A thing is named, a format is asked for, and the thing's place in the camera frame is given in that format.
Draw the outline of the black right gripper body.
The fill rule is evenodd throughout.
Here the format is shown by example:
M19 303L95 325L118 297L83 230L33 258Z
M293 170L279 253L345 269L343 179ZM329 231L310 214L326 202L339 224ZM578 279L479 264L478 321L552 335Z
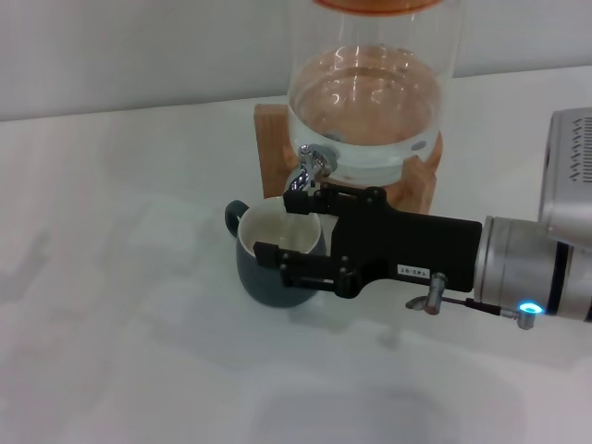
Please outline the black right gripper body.
M427 286L436 273L448 290L473 290L481 223L396 210L378 187L330 187L328 212L338 218L331 257L341 298L381 279Z

